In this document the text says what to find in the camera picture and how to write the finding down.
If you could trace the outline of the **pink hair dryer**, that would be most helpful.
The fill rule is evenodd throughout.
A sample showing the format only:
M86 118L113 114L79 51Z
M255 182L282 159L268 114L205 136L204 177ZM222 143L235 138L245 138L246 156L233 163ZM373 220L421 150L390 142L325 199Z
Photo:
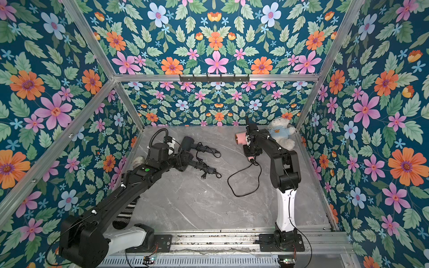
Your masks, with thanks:
M245 132L238 133L235 135L235 140L238 145L243 147L244 155L248 159L248 162L253 163L255 161L255 156L252 152L247 134Z

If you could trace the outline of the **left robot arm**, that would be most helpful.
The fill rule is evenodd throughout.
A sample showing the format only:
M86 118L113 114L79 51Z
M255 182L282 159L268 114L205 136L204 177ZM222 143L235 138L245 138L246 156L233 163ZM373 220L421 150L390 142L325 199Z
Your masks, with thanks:
M145 225L108 231L115 220L132 215L132 202L149 190L171 169L201 168L191 154L193 139L185 137L176 154L170 146L157 143L149 147L146 161L124 175L123 183L107 198L80 216L69 216L61 223L59 255L81 268L96 268L109 255L147 243L152 249L153 229Z

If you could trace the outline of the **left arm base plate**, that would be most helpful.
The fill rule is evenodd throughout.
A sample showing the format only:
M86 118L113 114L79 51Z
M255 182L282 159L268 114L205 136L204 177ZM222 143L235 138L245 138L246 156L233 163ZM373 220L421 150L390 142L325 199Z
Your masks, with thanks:
M151 234L141 246L130 250L133 253L168 253L172 245L173 236L170 234Z

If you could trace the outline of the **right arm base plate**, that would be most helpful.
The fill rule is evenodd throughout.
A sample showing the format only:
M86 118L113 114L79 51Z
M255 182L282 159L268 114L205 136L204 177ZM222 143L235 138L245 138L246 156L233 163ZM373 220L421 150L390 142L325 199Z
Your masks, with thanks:
M286 240L274 234L260 234L255 241L261 252L304 252L305 244L302 236L288 237Z

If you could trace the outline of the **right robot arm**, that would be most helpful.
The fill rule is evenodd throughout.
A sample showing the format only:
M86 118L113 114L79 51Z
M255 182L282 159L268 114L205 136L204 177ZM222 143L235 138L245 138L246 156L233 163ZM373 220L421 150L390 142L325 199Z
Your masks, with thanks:
M299 158L295 151L281 145L267 129L256 124L246 126L246 131L235 135L238 145L250 162L266 153L270 158L270 181L277 193L278 213L275 222L277 233L291 235L298 232L294 218L294 201L301 182Z

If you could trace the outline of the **dark grey hair dryer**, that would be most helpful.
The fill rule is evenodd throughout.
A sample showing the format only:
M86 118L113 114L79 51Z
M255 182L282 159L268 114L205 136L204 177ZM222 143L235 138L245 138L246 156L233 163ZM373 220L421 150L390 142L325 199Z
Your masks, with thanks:
M215 158L221 157L221 153L217 149L209 147L207 145L203 145L201 142L196 143L195 140L189 136L185 136L183 138L181 142L181 148L185 151L190 151L191 149L193 149L197 152L210 153Z
M203 161L193 161L191 160L188 165L194 167L195 169L198 169L200 171L203 171L203 175L201 176L202 179L206 179L208 174L215 175L218 179L222 178L222 175L213 167L208 166Z

